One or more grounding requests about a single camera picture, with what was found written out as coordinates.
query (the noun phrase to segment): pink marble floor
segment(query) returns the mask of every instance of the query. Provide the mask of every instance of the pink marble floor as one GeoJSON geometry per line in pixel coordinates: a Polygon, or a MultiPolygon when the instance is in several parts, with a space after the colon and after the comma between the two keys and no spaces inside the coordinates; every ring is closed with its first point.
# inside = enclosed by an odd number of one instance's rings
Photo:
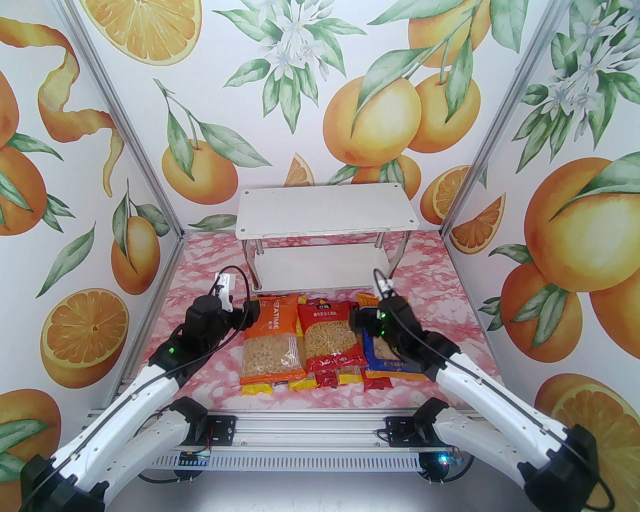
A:
{"type": "MultiPolygon", "coordinates": [[[[385,236],[385,249],[391,256],[400,234],[385,236]]],[[[281,239],[266,241],[265,246],[317,245],[373,241],[375,236],[342,236],[331,238],[281,239]]],[[[215,272],[227,264],[236,264],[247,271],[240,242],[234,234],[191,234],[164,305],[145,350],[145,361],[164,342],[172,330],[184,321],[184,313],[199,295],[209,291],[215,272]]],[[[423,327],[439,331],[457,342],[480,368],[498,377],[495,362],[486,345],[482,331],[471,310],[467,296],[451,264],[447,250],[436,231],[414,232],[394,276],[399,294],[408,298],[423,327]]],[[[309,291],[309,298],[355,300],[358,291],[372,293],[372,289],[309,291]]],[[[234,295],[239,304],[243,286],[236,285],[234,295]]],[[[225,349],[212,356],[209,362],[180,391],[209,409],[279,409],[308,408],[414,408],[430,397],[438,397],[452,405],[464,402],[437,384],[429,381],[392,379],[393,389],[364,392],[362,384],[338,388],[289,390],[276,386],[273,395],[260,393],[244,395],[238,384],[242,368],[243,334],[240,333],[225,349]]]]}

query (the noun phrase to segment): black cable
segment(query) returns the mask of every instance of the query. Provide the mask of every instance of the black cable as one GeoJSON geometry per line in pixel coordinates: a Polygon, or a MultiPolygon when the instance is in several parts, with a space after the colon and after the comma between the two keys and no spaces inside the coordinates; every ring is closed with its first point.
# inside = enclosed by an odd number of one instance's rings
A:
{"type": "MultiPolygon", "coordinates": [[[[382,292],[382,288],[380,286],[380,283],[378,282],[377,278],[376,278],[376,274],[380,274],[384,281],[388,282],[389,279],[387,278],[387,276],[384,275],[384,273],[382,272],[382,270],[378,269],[378,268],[374,268],[373,269],[373,280],[376,284],[376,287],[378,288],[378,292],[380,293],[380,296],[382,298],[385,297],[385,294],[382,292]]],[[[387,293],[386,297],[391,297],[393,293],[396,293],[395,290],[393,290],[393,288],[390,289],[390,291],[387,293]]],[[[451,364],[452,366],[455,366],[455,368],[458,368],[460,371],[463,371],[464,373],[468,374],[470,377],[472,377],[474,380],[481,382],[482,384],[484,384],[485,386],[487,386],[491,391],[493,391],[494,393],[496,393],[500,398],[502,398],[503,400],[505,400],[505,402],[507,402],[509,405],[511,405],[514,409],[516,409],[518,412],[520,412],[524,417],[526,417],[529,421],[531,421],[536,427],[540,428],[540,430],[542,432],[545,432],[546,434],[549,434],[549,436],[551,436],[556,442],[558,442],[559,444],[561,444],[563,447],[565,447],[567,450],[569,450],[573,456],[575,456],[582,465],[584,465],[584,467],[586,468],[586,470],[591,473],[593,476],[595,476],[598,479],[598,483],[602,486],[605,494],[607,495],[607,499],[609,500],[609,503],[606,507],[592,507],[590,505],[585,504],[584,508],[587,510],[591,510],[593,512],[612,512],[612,510],[616,507],[616,501],[615,498],[613,496],[613,493],[611,492],[611,489],[609,488],[609,486],[606,484],[606,482],[602,479],[602,476],[600,476],[599,473],[596,473],[591,466],[589,465],[589,463],[587,462],[587,460],[582,457],[582,455],[580,455],[572,446],[568,445],[564,439],[562,439],[559,435],[557,435],[555,432],[553,432],[550,428],[545,428],[545,425],[540,422],[539,420],[537,420],[534,416],[532,416],[531,414],[529,414],[526,410],[524,410],[522,407],[520,407],[520,405],[518,405],[517,403],[515,403],[510,397],[508,397],[506,394],[504,394],[502,391],[500,391],[497,387],[495,387],[494,385],[492,385],[490,382],[486,381],[485,379],[483,379],[482,377],[480,377],[479,375],[477,375],[475,372],[471,371],[470,369],[462,366],[461,364],[456,363],[455,361],[452,361],[449,357],[445,356],[444,354],[441,354],[438,350],[436,350],[435,348],[433,348],[432,346],[430,346],[429,344],[427,344],[425,341],[423,341],[421,338],[419,338],[418,336],[416,336],[410,329],[409,327],[407,327],[406,325],[404,325],[404,323],[402,322],[402,320],[400,320],[400,318],[398,318],[398,316],[396,315],[396,312],[393,311],[392,309],[389,310],[389,312],[391,313],[391,316],[396,320],[396,322],[398,322],[398,324],[400,325],[400,327],[403,328],[403,330],[409,334],[412,338],[414,338],[416,341],[420,342],[422,345],[424,345],[425,347],[427,347],[431,352],[434,352],[435,354],[437,354],[439,357],[441,357],[442,359],[444,359],[447,363],[451,364]]]]}
{"type": "Polygon", "coordinates": [[[385,443],[389,443],[389,432],[386,428],[379,428],[376,430],[376,437],[385,443]]]}
{"type": "Polygon", "coordinates": [[[460,480],[465,474],[467,474],[467,471],[469,471],[469,469],[471,468],[471,464],[474,463],[474,460],[476,460],[476,458],[473,455],[469,454],[469,462],[467,462],[467,465],[462,468],[462,471],[460,471],[460,473],[458,473],[457,475],[453,475],[449,478],[443,479],[442,482],[448,484],[449,482],[460,480]]]}
{"type": "Polygon", "coordinates": [[[142,473],[138,475],[138,478],[140,478],[144,482],[147,482],[148,484],[175,484],[175,483],[191,480],[191,478],[184,478],[180,476],[177,476],[175,478],[166,478],[163,480],[156,480],[155,478],[149,478],[148,476],[144,476],[142,473]]]}
{"type": "Polygon", "coordinates": [[[242,274],[242,277],[244,278],[244,286],[247,290],[247,300],[249,297],[249,293],[248,293],[248,289],[249,289],[249,279],[247,279],[246,274],[244,273],[244,271],[236,265],[227,265],[226,267],[224,267],[220,272],[218,272],[218,277],[216,277],[216,280],[213,282],[213,286],[211,287],[211,290],[209,290],[209,295],[211,295],[213,293],[213,291],[216,289],[216,286],[218,285],[218,281],[220,280],[220,276],[222,274],[224,274],[225,270],[229,270],[230,268],[237,270],[238,272],[240,272],[240,274],[242,274]]]}
{"type": "MultiPolygon", "coordinates": [[[[216,278],[216,281],[214,282],[214,287],[215,285],[218,283],[218,280],[220,279],[220,275],[222,274],[222,272],[224,272],[224,270],[227,270],[229,268],[234,268],[236,270],[238,270],[238,272],[240,272],[240,274],[242,274],[243,278],[244,278],[244,289],[246,292],[246,300],[250,300],[251,296],[250,296],[250,292],[249,292],[249,279],[247,278],[246,274],[244,273],[244,271],[240,268],[237,267],[235,265],[228,265],[226,267],[224,267],[219,273],[218,273],[218,277],[216,278]]],[[[244,309],[244,315],[243,315],[243,320],[241,325],[243,325],[246,322],[246,318],[248,317],[249,314],[249,309],[245,308],[244,309]]],[[[182,329],[184,325],[180,324],[178,325],[178,327],[176,327],[173,330],[172,335],[176,335],[178,334],[178,332],[180,331],[180,329],[182,329]]],[[[212,356],[213,354],[215,354],[216,352],[218,352],[219,350],[223,349],[225,346],[227,346],[231,340],[233,340],[233,338],[235,338],[237,336],[237,334],[240,332],[239,329],[236,329],[233,334],[227,338],[222,344],[218,345],[216,348],[210,350],[209,352],[207,352],[205,355],[202,355],[200,357],[198,357],[197,359],[194,359],[193,361],[189,361],[188,363],[182,364],[172,370],[167,370],[164,373],[161,373],[160,375],[152,378],[151,380],[145,382],[144,384],[142,384],[142,386],[140,386],[140,388],[133,392],[131,395],[128,395],[122,402],[120,402],[113,411],[111,411],[109,414],[107,414],[102,420],[100,420],[100,423],[98,424],[98,426],[92,430],[91,432],[89,432],[86,436],[86,438],[77,446],[77,448],[75,448],[70,454],[69,456],[62,462],[62,464],[60,464],[60,466],[56,467],[55,470],[49,474],[42,482],[40,482],[37,487],[27,496],[26,500],[24,500],[24,502],[22,503],[22,506],[20,507],[20,509],[18,510],[18,512],[25,512],[27,510],[27,507],[29,505],[29,503],[31,502],[31,500],[33,500],[34,496],[40,491],[40,489],[42,489],[42,486],[48,482],[50,479],[52,479],[55,475],[57,475],[58,473],[60,473],[60,471],[62,471],[62,469],[71,462],[71,459],[74,456],[77,456],[80,454],[80,452],[86,448],[86,446],[91,442],[91,439],[93,439],[97,433],[104,427],[104,425],[111,419],[113,418],[131,399],[133,396],[137,396],[141,391],[145,390],[147,387],[151,386],[151,384],[154,384],[155,382],[159,381],[160,379],[169,376],[170,374],[175,374],[176,372],[179,372],[180,370],[185,369],[187,366],[190,366],[194,363],[197,363],[199,361],[202,361],[203,359],[212,356]]]]}

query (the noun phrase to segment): orange fruit illustration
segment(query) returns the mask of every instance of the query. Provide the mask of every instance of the orange fruit illustration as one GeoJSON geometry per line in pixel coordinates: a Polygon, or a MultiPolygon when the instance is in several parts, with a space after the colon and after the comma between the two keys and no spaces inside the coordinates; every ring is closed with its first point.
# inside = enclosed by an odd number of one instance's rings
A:
{"type": "Polygon", "coordinates": [[[538,318],[512,322],[520,309],[542,288],[549,284],[535,263],[517,266],[504,280],[500,294],[500,314],[513,344],[526,356],[542,363],[554,363],[567,357],[578,344],[582,332],[582,308],[577,294],[571,292],[553,334],[532,347],[538,318]]]}
{"type": "Polygon", "coordinates": [[[2,72],[0,72],[0,147],[13,137],[18,129],[18,102],[13,90],[2,72]]]}
{"type": "MultiPolygon", "coordinates": [[[[409,199],[413,199],[420,188],[420,181],[422,180],[420,168],[413,159],[404,155],[398,157],[398,164],[404,176],[404,192],[409,199]]],[[[378,183],[380,168],[380,165],[361,167],[351,179],[351,183],[378,183]]]]}
{"type": "MultiPolygon", "coordinates": [[[[603,383],[584,375],[562,373],[547,380],[535,407],[571,428],[585,427],[596,438],[600,475],[616,499],[616,511],[638,510],[640,503],[640,418],[627,401],[603,383]]],[[[596,485],[587,503],[607,505],[596,485]]]]}
{"type": "Polygon", "coordinates": [[[480,112],[480,89],[476,81],[471,79],[465,100],[448,121],[446,84],[445,79],[441,85],[440,76],[435,74],[415,87],[422,105],[422,116],[418,131],[409,143],[409,149],[420,153],[443,151],[462,139],[476,122],[480,112]]]}
{"type": "Polygon", "coordinates": [[[129,57],[158,66],[193,50],[202,22],[200,0],[81,0],[100,34],[129,57]]]}
{"type": "Polygon", "coordinates": [[[89,288],[62,299],[47,316],[40,355],[49,376],[66,388],[98,382],[116,364],[129,310],[115,293],[89,288]]]}
{"type": "Polygon", "coordinates": [[[476,254],[491,243],[502,222],[506,197],[506,193],[502,194],[476,218],[451,230],[449,238],[456,249],[464,254],[476,254]]]}
{"type": "Polygon", "coordinates": [[[527,247],[540,271],[576,292],[604,290],[640,267],[640,195],[598,194],[556,212],[611,161],[580,158],[552,172],[524,219],[527,247]]]}
{"type": "Polygon", "coordinates": [[[611,339],[640,358],[640,270],[614,287],[589,295],[598,321],[611,339]]]}
{"type": "Polygon", "coordinates": [[[294,153],[293,160],[291,161],[291,167],[289,167],[289,173],[287,179],[284,181],[285,187],[307,187],[315,185],[314,174],[311,172],[311,167],[305,162],[298,153],[294,153]]]}
{"type": "Polygon", "coordinates": [[[453,167],[429,184],[420,199],[420,213],[426,221],[442,224],[468,170],[468,165],[453,167]]]}
{"type": "Polygon", "coordinates": [[[162,155],[162,171],[173,190],[182,197],[198,204],[220,204],[231,199],[238,188],[238,174],[229,160],[221,157],[204,141],[193,140],[193,180],[180,169],[167,148],[162,155]]]}
{"type": "MultiPolygon", "coordinates": [[[[60,441],[60,410],[49,395],[36,389],[18,389],[0,395],[0,425],[18,420],[39,420],[47,427],[12,446],[7,453],[28,462],[34,455],[48,459],[58,449],[60,441]]],[[[3,512],[20,508],[20,480],[0,483],[0,503],[3,512]]]]}
{"type": "MultiPolygon", "coordinates": [[[[467,12],[475,3],[475,0],[465,0],[459,6],[454,7],[438,16],[431,18],[420,18],[409,20],[409,46],[411,48],[426,48],[427,46],[435,46],[442,41],[462,20],[467,16],[467,12]]],[[[471,27],[471,48],[474,50],[486,36],[491,26],[491,15],[489,12],[489,0],[483,0],[476,12],[471,27]]],[[[454,59],[458,55],[462,44],[469,34],[469,26],[471,20],[466,21],[456,30],[449,43],[449,52],[447,53],[446,65],[453,64],[454,59]]],[[[438,48],[431,55],[425,66],[429,68],[439,68],[442,64],[446,44],[438,48]]]]}
{"type": "Polygon", "coordinates": [[[346,164],[382,165],[396,158],[413,139],[420,123],[420,98],[409,80],[399,78],[362,108],[351,135],[362,79],[347,82],[327,105],[324,142],[346,164]]]}
{"type": "Polygon", "coordinates": [[[18,235],[42,219],[47,207],[47,191],[36,166],[17,149],[0,147],[0,170],[33,210],[22,208],[0,194],[0,207],[6,224],[0,223],[0,236],[18,235]]]}
{"type": "Polygon", "coordinates": [[[127,221],[127,250],[131,263],[114,240],[111,269],[118,285],[131,295],[147,291],[160,267],[160,244],[148,220],[131,216],[127,221]]]}

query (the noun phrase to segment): white table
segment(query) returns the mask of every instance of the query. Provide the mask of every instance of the white table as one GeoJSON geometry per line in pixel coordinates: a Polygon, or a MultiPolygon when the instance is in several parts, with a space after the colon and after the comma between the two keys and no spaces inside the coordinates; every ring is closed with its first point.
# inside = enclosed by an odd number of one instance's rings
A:
{"type": "Polygon", "coordinates": [[[390,276],[419,222],[397,183],[243,190],[236,224],[254,291],[373,286],[372,272],[390,276]],[[402,231],[391,260],[386,232],[402,231]],[[378,233],[375,243],[265,247],[263,240],[378,233]]]}

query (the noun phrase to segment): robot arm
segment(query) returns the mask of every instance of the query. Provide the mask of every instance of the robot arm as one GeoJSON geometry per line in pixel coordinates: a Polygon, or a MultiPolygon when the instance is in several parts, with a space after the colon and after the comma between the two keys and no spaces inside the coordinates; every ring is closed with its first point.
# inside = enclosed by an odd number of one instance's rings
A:
{"type": "Polygon", "coordinates": [[[431,399],[413,416],[425,440],[457,446],[500,470],[523,487],[543,512],[579,512],[597,483],[614,500],[598,470],[593,435],[580,425],[571,429],[534,409],[483,372],[452,341],[423,330],[411,307],[383,275],[375,313],[355,312],[355,331],[367,328],[382,336],[414,371],[454,392],[491,422],[494,431],[461,416],[441,400],[431,399]]]}
{"type": "Polygon", "coordinates": [[[35,456],[24,466],[20,474],[21,511],[103,511],[150,460],[187,437],[200,437],[207,410],[186,397],[174,401],[168,407],[170,411],[140,436],[135,434],[217,350],[257,320],[260,303],[250,301],[246,276],[243,309],[232,306],[232,277],[219,274],[211,292],[198,297],[187,309],[184,324],[160,345],[148,366],[91,425],[59,448],[49,461],[35,456]],[[236,333],[221,344],[231,329],[236,333]]]}

